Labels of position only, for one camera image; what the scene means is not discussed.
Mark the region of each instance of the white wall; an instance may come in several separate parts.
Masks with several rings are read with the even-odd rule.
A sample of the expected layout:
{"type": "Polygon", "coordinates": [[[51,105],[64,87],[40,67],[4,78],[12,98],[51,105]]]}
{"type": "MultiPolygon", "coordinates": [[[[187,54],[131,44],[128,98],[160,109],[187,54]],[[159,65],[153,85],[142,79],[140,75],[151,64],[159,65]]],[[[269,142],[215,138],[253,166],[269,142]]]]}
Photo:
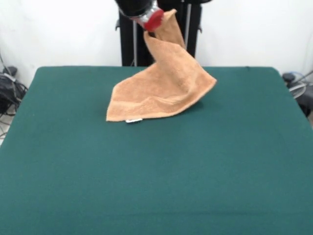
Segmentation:
{"type": "MultiPolygon", "coordinates": [[[[213,0],[203,8],[202,65],[313,69],[313,0],[213,0]]],[[[117,18],[113,0],[0,0],[2,56],[27,85],[40,66],[120,65],[117,18]]]]}

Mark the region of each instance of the towel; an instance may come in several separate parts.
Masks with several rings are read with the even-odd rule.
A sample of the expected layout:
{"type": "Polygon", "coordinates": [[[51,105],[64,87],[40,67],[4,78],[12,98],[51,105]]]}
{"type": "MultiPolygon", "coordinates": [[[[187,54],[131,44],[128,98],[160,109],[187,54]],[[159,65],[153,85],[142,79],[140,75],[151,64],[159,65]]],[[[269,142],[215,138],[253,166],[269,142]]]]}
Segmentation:
{"type": "Polygon", "coordinates": [[[107,121],[177,115],[216,84],[216,79],[186,51],[175,13],[176,10],[165,12],[154,36],[144,32],[145,43],[156,62],[114,87],[107,121]]]}

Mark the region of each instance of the green felt surface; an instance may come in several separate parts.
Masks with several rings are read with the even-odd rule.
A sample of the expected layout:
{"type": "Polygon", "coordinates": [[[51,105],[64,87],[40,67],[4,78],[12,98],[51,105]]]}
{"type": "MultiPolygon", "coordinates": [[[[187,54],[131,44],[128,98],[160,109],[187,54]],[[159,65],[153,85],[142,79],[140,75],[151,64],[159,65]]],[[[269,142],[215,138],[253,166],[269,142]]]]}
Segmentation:
{"type": "Polygon", "coordinates": [[[279,74],[206,69],[188,111],[131,125],[105,114],[140,68],[39,69],[0,148],[0,234],[312,235],[313,132],[279,74]]]}

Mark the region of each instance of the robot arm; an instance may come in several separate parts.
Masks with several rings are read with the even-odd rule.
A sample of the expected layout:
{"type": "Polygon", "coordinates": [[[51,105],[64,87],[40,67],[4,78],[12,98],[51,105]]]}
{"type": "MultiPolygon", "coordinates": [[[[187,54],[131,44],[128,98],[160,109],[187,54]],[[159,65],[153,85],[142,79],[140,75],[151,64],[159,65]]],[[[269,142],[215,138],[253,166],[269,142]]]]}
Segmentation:
{"type": "Polygon", "coordinates": [[[164,11],[157,0],[115,0],[121,13],[136,21],[145,30],[153,32],[161,25],[164,11]]]}

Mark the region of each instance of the black metal stand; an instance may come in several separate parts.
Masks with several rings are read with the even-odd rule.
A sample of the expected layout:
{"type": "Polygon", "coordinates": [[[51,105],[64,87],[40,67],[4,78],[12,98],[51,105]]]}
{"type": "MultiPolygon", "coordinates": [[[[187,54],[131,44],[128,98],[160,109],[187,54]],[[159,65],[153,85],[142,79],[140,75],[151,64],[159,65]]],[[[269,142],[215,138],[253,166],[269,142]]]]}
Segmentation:
{"type": "MultiPolygon", "coordinates": [[[[197,47],[198,31],[202,31],[201,13],[202,3],[211,0],[159,0],[158,4],[164,11],[176,9],[176,18],[184,37],[187,51],[195,57],[197,47]]],[[[120,28],[122,66],[149,66],[153,63],[153,58],[149,53],[144,39],[143,29],[129,20],[121,13],[117,27],[120,28]]]]}

